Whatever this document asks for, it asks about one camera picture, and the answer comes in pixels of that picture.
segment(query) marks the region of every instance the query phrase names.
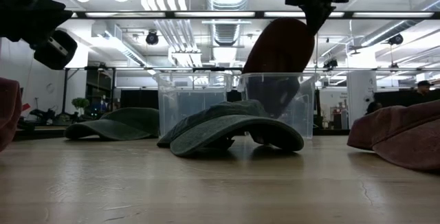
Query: plastic storage container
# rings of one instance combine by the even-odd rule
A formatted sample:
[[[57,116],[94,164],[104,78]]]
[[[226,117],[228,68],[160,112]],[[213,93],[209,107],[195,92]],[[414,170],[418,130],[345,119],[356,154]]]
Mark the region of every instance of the plastic storage container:
[[[232,76],[225,73],[158,73],[160,134],[180,120],[226,101]]]
[[[317,74],[250,73],[240,76],[237,89],[243,100],[259,100],[272,118],[311,139],[316,79]]]

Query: green baseball cap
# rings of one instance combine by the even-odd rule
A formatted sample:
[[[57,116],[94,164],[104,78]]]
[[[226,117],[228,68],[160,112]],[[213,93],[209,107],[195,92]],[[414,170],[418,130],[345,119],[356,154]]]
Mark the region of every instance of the green baseball cap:
[[[186,117],[157,143],[176,156],[190,156],[200,148],[228,149],[232,137],[247,131],[260,144],[298,151],[304,146],[301,135],[291,126],[270,118],[257,100],[223,102]]]
[[[115,141],[159,137],[159,111],[152,108],[118,109],[99,120],[72,124],[64,135],[69,139],[99,135],[101,139]]]

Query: table surface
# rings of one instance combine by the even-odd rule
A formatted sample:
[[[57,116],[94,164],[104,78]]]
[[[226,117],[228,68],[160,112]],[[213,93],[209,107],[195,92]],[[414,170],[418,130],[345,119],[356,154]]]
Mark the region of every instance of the table surface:
[[[0,154],[0,223],[440,223],[440,176],[315,137],[283,153],[236,137],[174,156],[155,140],[15,142]]]

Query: cap brim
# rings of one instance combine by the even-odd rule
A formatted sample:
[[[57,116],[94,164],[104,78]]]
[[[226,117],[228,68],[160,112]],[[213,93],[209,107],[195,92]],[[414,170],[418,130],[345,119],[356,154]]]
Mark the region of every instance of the cap brim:
[[[80,139],[99,135],[102,139],[115,141],[143,139],[151,134],[114,120],[94,120],[72,124],[64,133],[68,139]]]
[[[226,115],[203,122],[181,134],[173,140],[170,149],[176,156],[189,156],[228,133],[236,130],[251,131],[255,126],[272,135],[269,143],[274,146],[290,151],[301,150],[304,146],[301,135],[278,120],[252,115]]]

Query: potted plant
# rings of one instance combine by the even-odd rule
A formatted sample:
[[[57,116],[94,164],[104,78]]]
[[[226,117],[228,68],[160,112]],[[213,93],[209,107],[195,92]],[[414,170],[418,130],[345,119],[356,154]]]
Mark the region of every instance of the potted plant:
[[[74,98],[71,100],[71,104],[77,109],[80,110],[80,116],[84,113],[84,108],[90,105],[90,102],[86,98]]]

